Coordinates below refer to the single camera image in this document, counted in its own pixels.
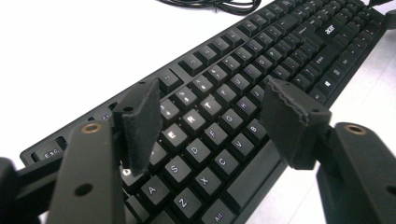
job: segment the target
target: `black keyboard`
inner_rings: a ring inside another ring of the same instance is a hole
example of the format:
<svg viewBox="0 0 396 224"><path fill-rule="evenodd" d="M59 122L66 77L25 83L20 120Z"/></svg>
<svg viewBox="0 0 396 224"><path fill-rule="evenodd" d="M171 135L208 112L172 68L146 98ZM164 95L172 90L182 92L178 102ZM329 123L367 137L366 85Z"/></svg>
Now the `black keyboard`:
<svg viewBox="0 0 396 224"><path fill-rule="evenodd" d="M128 223L246 222L287 167L259 121L265 77L330 107L384 34L383 18L359 0L274 1L150 74L163 130L149 172L120 168ZM81 123L112 122L128 90L24 150L24 164L62 154Z"/></svg>

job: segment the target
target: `acer logo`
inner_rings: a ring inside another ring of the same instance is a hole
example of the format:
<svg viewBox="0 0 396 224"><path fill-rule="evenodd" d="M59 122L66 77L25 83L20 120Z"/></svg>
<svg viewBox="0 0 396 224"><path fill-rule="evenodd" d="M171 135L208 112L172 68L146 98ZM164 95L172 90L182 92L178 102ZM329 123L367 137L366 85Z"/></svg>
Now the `acer logo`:
<svg viewBox="0 0 396 224"><path fill-rule="evenodd" d="M332 31L334 30L334 27L330 25L324 32L326 32L327 35L331 34Z"/></svg>

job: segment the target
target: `black cable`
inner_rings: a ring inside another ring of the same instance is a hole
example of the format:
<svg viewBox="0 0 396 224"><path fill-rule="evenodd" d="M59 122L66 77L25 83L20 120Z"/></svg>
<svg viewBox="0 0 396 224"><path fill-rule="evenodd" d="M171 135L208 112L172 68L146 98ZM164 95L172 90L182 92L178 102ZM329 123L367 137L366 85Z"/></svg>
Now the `black cable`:
<svg viewBox="0 0 396 224"><path fill-rule="evenodd" d="M262 0L251 0L250 2L241 2L237 0L158 0L165 4L176 7L213 7L215 10L220 9L234 15L247 15L260 5Z"/></svg>

